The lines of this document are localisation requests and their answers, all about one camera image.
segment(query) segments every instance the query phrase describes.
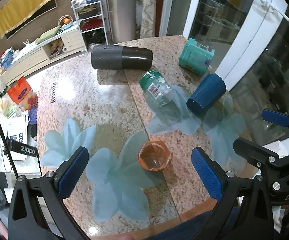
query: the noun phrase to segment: basket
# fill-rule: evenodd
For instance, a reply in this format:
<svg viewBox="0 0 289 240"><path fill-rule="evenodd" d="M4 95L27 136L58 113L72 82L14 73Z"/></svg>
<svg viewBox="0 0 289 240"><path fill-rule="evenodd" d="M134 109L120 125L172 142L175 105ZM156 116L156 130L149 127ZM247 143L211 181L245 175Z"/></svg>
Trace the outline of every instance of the basket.
<svg viewBox="0 0 289 240"><path fill-rule="evenodd" d="M62 21L64 18L69 18L69 19L71 20L71 22L68 23L68 24L66 24L66 25L61 26L61 21ZM70 15L62 16L62 17L59 19L59 21L58 21L58 26L59 26L62 30L68 29L68 28L70 28L72 25L73 25L73 18L72 18Z"/></svg>

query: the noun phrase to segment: orange fruit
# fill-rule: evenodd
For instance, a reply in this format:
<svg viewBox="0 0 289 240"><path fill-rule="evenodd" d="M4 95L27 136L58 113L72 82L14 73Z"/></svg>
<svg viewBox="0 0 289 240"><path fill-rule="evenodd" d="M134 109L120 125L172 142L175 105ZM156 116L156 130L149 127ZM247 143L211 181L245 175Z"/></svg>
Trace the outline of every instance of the orange fruit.
<svg viewBox="0 0 289 240"><path fill-rule="evenodd" d="M71 20L69 18L64 18L63 19L63 23L64 24L69 24L71 22Z"/></svg>

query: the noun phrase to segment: blue gripper pad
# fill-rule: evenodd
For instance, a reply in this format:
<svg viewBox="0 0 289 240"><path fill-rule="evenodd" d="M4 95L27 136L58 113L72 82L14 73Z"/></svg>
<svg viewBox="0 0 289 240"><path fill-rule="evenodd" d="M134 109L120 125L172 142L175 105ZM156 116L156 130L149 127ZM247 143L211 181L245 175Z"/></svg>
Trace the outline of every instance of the blue gripper pad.
<svg viewBox="0 0 289 240"><path fill-rule="evenodd" d="M60 198L70 197L88 161L88 150L84 147L79 147L69 160L60 165L54 177L54 187L58 191Z"/></svg>
<svg viewBox="0 0 289 240"><path fill-rule="evenodd" d="M282 127L289 126L289 117L286 114L270 111L268 109L264 109L261 113L261 117L263 120L275 123Z"/></svg>
<svg viewBox="0 0 289 240"><path fill-rule="evenodd" d="M222 182L215 174L208 161L209 163L212 162L209 156L202 150L202 148L198 147L192 150L191 162L193 167L199 174L210 197L220 201L222 198Z"/></svg>

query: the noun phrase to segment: paper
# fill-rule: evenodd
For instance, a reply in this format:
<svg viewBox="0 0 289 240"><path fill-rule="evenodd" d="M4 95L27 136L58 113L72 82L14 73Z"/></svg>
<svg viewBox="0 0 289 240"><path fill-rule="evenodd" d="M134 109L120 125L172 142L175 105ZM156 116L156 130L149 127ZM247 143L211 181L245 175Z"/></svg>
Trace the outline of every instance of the paper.
<svg viewBox="0 0 289 240"><path fill-rule="evenodd" d="M27 131L28 131L28 111L22 113L20 117L3 118L1 116L0 123L3 129L4 135L9 139L16 140L21 143L27 143ZM13 160L24 161L27 156L24 154L10 151Z"/></svg>

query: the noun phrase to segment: white cabinet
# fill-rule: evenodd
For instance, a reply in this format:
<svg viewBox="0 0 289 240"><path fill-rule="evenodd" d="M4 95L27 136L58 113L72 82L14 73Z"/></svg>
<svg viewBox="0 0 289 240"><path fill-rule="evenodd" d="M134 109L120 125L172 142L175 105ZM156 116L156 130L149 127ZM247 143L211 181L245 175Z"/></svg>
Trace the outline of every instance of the white cabinet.
<svg viewBox="0 0 289 240"><path fill-rule="evenodd" d="M51 42L57 39L62 39L64 47L67 51L50 59ZM62 33L43 41L39 45L24 54L19 59L12 62L12 65L5 73L0 75L4 84L10 85L22 76L27 76L44 66L49 65L59 59L72 55L80 51L86 51L85 42L78 29L78 24L74 22L73 26Z"/></svg>

